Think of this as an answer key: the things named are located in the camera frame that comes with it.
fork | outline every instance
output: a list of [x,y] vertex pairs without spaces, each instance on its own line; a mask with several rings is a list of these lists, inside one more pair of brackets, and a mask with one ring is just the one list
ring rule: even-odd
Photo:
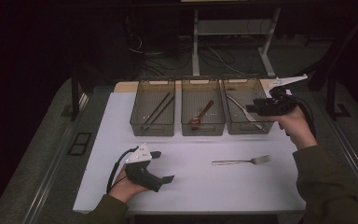
[[266,163],[271,160],[270,155],[252,158],[249,161],[212,161],[212,165],[228,165],[228,164],[237,164],[243,162],[250,162],[251,164],[258,165],[262,163]]
[[[243,107],[240,103],[238,103],[238,101],[236,101],[234,98],[232,98],[232,96],[227,95],[227,98],[230,99],[232,101],[232,103],[234,103],[237,107],[239,107],[243,114],[245,114],[245,117],[251,121],[251,122],[256,122],[257,120],[251,115],[249,114],[249,112],[245,109],[245,107]],[[255,124],[255,126],[260,129],[263,130],[263,127],[260,124]]]

white table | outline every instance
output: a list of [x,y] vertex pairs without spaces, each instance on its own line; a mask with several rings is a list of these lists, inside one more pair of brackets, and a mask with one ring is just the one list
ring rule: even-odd
[[[297,169],[292,156],[296,148],[276,123],[269,134],[229,135],[225,128],[222,136],[182,136],[180,88],[176,90],[174,137],[135,137],[130,116],[136,84],[117,84],[106,105],[75,211],[93,210],[105,194],[114,163],[124,151],[143,143],[151,151],[162,152],[159,159],[152,160],[148,171],[158,177],[175,178],[159,192],[137,195],[130,202],[129,215],[276,214],[304,210],[305,202],[296,190]],[[261,165],[211,165],[211,161],[264,155],[270,155],[271,161]]]

wire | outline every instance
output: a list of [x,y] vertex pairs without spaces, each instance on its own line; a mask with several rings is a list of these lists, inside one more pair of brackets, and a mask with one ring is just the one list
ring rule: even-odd
[[138,40],[139,40],[139,46],[138,46],[138,48],[137,48],[137,49],[140,49],[140,48],[141,48],[141,46],[142,46],[142,44],[143,44],[141,37],[140,37],[140,36],[138,36],[138,35],[133,35],[133,36],[135,36],[135,37],[137,37],[137,38],[138,38]]
[[125,179],[125,178],[127,178],[127,176],[124,176],[124,177],[122,177],[121,179],[119,179],[118,181],[116,181],[116,182],[112,185],[112,187],[114,187],[116,184],[118,184],[121,180],[123,180],[123,179]]
[[249,21],[250,20],[247,20],[248,21],[248,23],[246,24],[246,29],[248,30],[248,35],[251,35],[251,31],[249,30]]
[[147,77],[150,76],[148,73],[151,73],[155,77],[160,76],[160,74],[156,73],[155,71],[153,71],[153,70],[151,70],[151,69],[149,69],[147,67],[143,67],[143,69],[144,69],[144,72],[145,72],[145,76],[147,76]]
[[145,53],[145,56],[155,56],[155,55],[165,55],[165,52],[160,51],[160,52],[151,52],[151,53]]
[[228,64],[226,64],[226,62],[216,53],[216,51],[214,51],[214,49],[212,49],[212,48],[210,48],[210,47],[206,47],[206,48],[210,49],[211,52],[213,52],[213,53],[217,56],[217,58],[219,58],[219,60],[220,60],[228,69],[230,69],[230,70],[232,70],[232,71],[234,71],[234,72],[240,73],[240,74],[242,74],[242,75],[246,75],[246,74],[244,74],[243,72],[238,71],[238,70],[236,70],[236,69],[234,69],[234,68],[228,66]]
[[179,69],[182,69],[182,68],[186,67],[186,66],[188,65],[188,63],[190,62],[190,59],[191,59],[191,54],[188,55],[185,64],[180,65],[179,67],[175,67],[175,68],[166,67],[166,66],[164,66],[163,64],[157,63],[157,62],[152,61],[152,60],[150,60],[150,59],[148,59],[147,61],[148,61],[148,62],[151,62],[151,63],[154,63],[154,64],[158,65],[159,67],[161,67],[161,68],[163,68],[163,69],[166,69],[166,70],[179,70]]
[[147,65],[147,64],[144,64],[144,69],[145,70],[148,70],[149,72],[152,72],[152,73],[154,73],[156,76],[162,76],[162,77],[164,77],[165,76],[165,74],[164,74],[164,72],[161,72],[161,71],[159,71],[156,67],[154,67],[154,66],[150,66],[150,65]]
[[[217,44],[216,45],[218,48],[219,48],[219,50],[220,51],[222,51],[223,53],[225,53],[230,59],[231,59],[231,61],[227,61],[227,60],[224,60],[224,63],[226,63],[226,64],[233,64],[233,63],[235,63],[235,57],[234,56],[232,56],[230,53],[228,53],[226,50],[223,50],[223,49],[221,49],[220,48],[220,44]],[[206,48],[206,49],[208,49],[209,51],[208,52],[210,52],[211,51],[211,47],[209,47],[209,46],[206,46],[206,45],[204,45],[203,46],[204,48]],[[216,57],[208,57],[208,56],[206,56],[205,55],[205,57],[206,58],[208,58],[208,59],[210,59],[210,60],[214,60],[214,61],[217,61],[217,62],[222,62],[220,59],[216,59]]]
[[314,119],[313,119],[313,111],[310,108],[310,104],[308,104],[306,101],[304,101],[301,98],[298,98],[298,97],[295,97],[295,96],[294,96],[294,98],[307,108],[307,110],[310,112],[310,120],[313,122],[314,121]]
[[109,176],[109,180],[107,181],[107,186],[106,186],[106,193],[109,193],[109,191],[112,189],[112,182],[113,182],[113,178],[115,178],[116,175],[116,171],[118,169],[118,166],[120,165],[121,160],[123,160],[123,158],[130,152],[134,152],[136,149],[138,149],[138,147],[136,148],[131,148],[128,149],[126,152],[123,153],[123,155],[121,155],[121,157],[118,159],[118,161],[115,163],[115,166],[113,167],[112,173],[110,173]]
[[209,66],[211,66],[211,67],[213,67],[213,68],[226,68],[224,65],[222,65],[222,66],[216,66],[216,65],[212,65],[212,64],[210,64],[210,63],[207,63],[204,58],[208,58],[208,59],[211,59],[211,58],[208,57],[208,56],[206,56],[206,55],[203,54],[202,52],[199,52],[199,56],[200,56],[200,59],[201,59],[204,63],[206,63],[207,65],[209,65]]
[[140,54],[144,54],[143,52],[139,51],[139,50],[136,50],[136,49],[129,49],[130,51],[132,52],[135,52],[135,53],[140,53]]

utensil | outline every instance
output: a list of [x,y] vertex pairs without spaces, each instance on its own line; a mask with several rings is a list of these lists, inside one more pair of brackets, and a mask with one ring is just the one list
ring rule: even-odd
[[211,108],[213,105],[213,100],[210,100],[209,103],[203,108],[203,110],[193,119],[191,119],[188,123],[189,124],[200,124],[202,117],[205,115],[205,113]]
[[[149,118],[145,121],[145,124],[147,124],[147,122],[154,116],[154,114],[158,111],[158,109],[162,106],[162,104],[167,100],[167,97],[170,95],[170,93],[168,92],[164,98],[162,99],[162,101],[158,104],[158,106],[156,107],[156,109],[151,113],[151,115],[149,116]],[[145,128],[145,127],[141,127],[142,133],[146,132],[147,130],[149,130],[150,125],[152,125],[156,119],[158,119],[158,117],[162,114],[162,112],[168,107],[168,105],[173,101],[174,96],[171,97],[171,99],[168,101],[167,104],[165,104],[165,106],[163,106],[161,108],[161,110],[156,114],[156,116],[152,119],[152,121],[149,123],[149,125]]]
[[[232,96],[227,95],[227,98],[230,99],[235,105],[237,105],[242,112],[245,114],[245,117],[249,120],[249,121],[253,121],[256,122],[257,120],[251,115],[249,114],[249,112],[245,109],[245,107],[243,107],[242,105],[240,105],[240,103],[238,103],[238,101],[236,101],[234,98],[232,98]],[[263,129],[263,127],[259,124],[255,125],[257,128],[259,129]]]
[[167,94],[164,96],[164,98],[161,100],[161,102],[159,102],[159,104],[156,106],[156,108],[153,110],[153,112],[150,114],[149,118],[145,121],[145,124],[153,118],[153,115],[158,111],[158,109],[162,106],[162,104],[164,103],[164,101],[168,98],[168,96],[170,95],[169,92],[167,92]]
[[244,162],[250,162],[251,164],[258,165],[262,163],[266,163],[271,160],[270,155],[262,156],[262,157],[256,157],[249,161],[213,161],[212,165],[228,165],[228,164],[237,164],[237,163],[244,163]]

dark green sleeve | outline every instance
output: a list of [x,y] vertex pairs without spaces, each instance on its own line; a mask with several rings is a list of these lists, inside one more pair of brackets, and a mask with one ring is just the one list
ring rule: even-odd
[[97,207],[83,216],[80,224],[119,224],[128,208],[122,201],[104,195]]
[[293,153],[297,189],[306,201],[304,223],[356,223],[358,202],[353,179],[333,164],[322,147]]

